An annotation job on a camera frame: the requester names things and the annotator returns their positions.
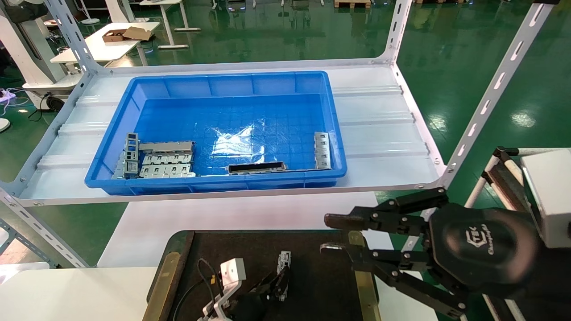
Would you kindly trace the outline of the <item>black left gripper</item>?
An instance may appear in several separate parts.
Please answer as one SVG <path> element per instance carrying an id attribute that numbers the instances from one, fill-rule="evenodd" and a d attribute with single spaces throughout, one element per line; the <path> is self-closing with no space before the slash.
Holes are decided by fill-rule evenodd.
<path id="1" fill-rule="evenodd" d="M 263 321 L 267 301 L 285 301 L 288 292 L 290 269 L 267 275 L 257 288 L 240 294 L 230 305 L 232 321 Z"/>

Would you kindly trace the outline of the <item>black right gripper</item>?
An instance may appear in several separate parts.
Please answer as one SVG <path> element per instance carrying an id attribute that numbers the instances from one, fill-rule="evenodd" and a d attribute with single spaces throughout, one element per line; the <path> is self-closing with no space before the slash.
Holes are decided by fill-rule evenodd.
<path id="1" fill-rule="evenodd" d="M 516 301 L 520 311 L 528 313 L 529 321 L 571 318 L 569 248 L 548 248 L 527 214 L 448 203 L 446 189 L 438 187 L 388 199 L 375 207 L 355 206 L 348 214 L 326 214 L 325 224 L 348 231 L 411 236 L 424 234 L 430 225 L 436 264 L 468 291 Z M 429 222 L 414 215 L 440 207 Z M 339 257 L 353 271 L 369 272 L 450 318 L 460 318 L 466 312 L 460 290 L 450 293 L 407 273 L 428 270 L 430 256 L 426 252 L 324 243 L 320 253 Z"/>

